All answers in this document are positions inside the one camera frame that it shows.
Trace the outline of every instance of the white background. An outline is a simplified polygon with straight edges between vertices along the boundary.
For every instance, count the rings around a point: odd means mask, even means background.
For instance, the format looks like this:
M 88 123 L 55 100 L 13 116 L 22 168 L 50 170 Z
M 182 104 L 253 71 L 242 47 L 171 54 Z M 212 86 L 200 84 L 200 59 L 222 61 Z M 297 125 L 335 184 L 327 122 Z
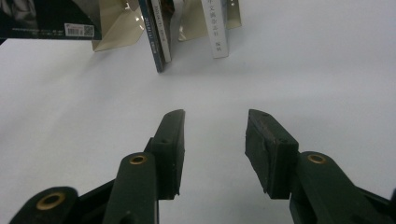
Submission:
M 83 194 L 113 179 L 179 108 L 187 113 L 181 195 L 160 203 L 161 223 L 292 223 L 289 202 L 269 200 L 244 155 L 250 108 L 278 119 L 300 151 L 327 154 L 357 186 L 389 198 L 396 2 L 240 5 L 228 58 L 212 59 L 208 37 L 179 43 L 175 32 L 160 75 L 146 32 L 131 47 L 96 53 L 83 41 L 0 46 L 0 223 L 43 189 Z

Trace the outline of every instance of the black book cover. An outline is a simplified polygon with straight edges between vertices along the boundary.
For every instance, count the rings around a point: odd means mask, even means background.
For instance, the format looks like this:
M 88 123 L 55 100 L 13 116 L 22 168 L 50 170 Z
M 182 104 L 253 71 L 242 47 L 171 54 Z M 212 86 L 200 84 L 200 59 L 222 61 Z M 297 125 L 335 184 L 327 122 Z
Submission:
M 139 4 L 145 21 L 146 31 L 148 33 L 148 42 L 151 47 L 157 72 L 161 73 L 164 69 L 163 49 L 161 47 L 160 38 L 154 19 L 151 0 L 139 0 Z
M 0 38 L 102 39 L 98 0 L 0 0 Z

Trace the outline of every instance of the label on book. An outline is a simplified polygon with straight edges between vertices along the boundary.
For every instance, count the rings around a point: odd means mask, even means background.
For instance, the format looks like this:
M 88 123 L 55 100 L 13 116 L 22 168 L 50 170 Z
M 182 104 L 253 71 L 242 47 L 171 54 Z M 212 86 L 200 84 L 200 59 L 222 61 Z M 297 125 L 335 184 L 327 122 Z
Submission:
M 65 23 L 64 32 L 66 36 L 93 36 L 94 27 L 92 25 Z
M 202 6 L 213 58 L 227 57 L 227 1 L 202 0 Z

